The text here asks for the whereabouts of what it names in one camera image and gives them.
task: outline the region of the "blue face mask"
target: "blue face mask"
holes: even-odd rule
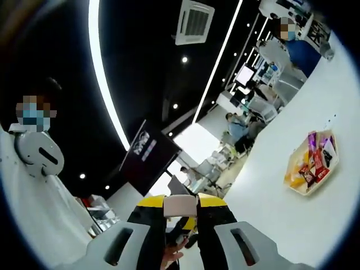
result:
[[[295,31],[289,31],[287,32],[287,40],[293,41],[296,38]]]

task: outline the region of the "hand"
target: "hand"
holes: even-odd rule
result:
[[[167,246],[164,250],[164,256],[163,256],[163,261],[161,262],[160,270],[165,270],[169,262],[171,264],[176,260],[180,259],[181,257],[183,257],[184,253],[178,251],[181,250],[188,242],[189,242],[188,239],[184,239],[184,241],[182,241],[180,245],[171,246],[171,247]]]

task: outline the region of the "black ceiling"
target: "black ceiling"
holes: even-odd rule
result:
[[[163,129],[199,104],[238,4],[237,0],[201,2],[215,8],[206,43],[176,46],[172,35],[181,0],[100,1],[103,65],[129,142],[143,119]],[[254,21],[258,5],[257,0],[243,0],[210,86],[208,103],[223,90],[222,78],[236,62],[233,54],[240,53],[251,29],[246,24]],[[256,24],[258,32],[263,22],[262,17]],[[2,124],[7,127],[16,121],[16,100],[28,92],[35,78],[56,79],[62,91],[57,97],[58,116],[49,133],[65,156],[60,178],[75,194],[84,190],[101,193],[104,176],[121,163],[125,151],[105,108],[92,64],[88,1],[67,1],[27,30],[15,40],[16,54],[7,69]],[[181,63],[183,56],[188,57],[187,64]],[[163,120],[165,100],[169,109]],[[176,110],[174,103],[179,104]],[[80,173],[87,175],[85,180],[79,179]]]

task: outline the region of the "display screen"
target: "display screen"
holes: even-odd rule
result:
[[[145,196],[180,150],[160,130],[144,121],[119,169],[120,177]]]
[[[254,71],[244,65],[237,73],[236,81],[244,86],[251,79],[253,75],[254,75]]]

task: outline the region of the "air conditioning vent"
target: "air conditioning vent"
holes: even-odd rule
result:
[[[190,0],[183,0],[175,44],[205,43],[214,12],[213,7]]]

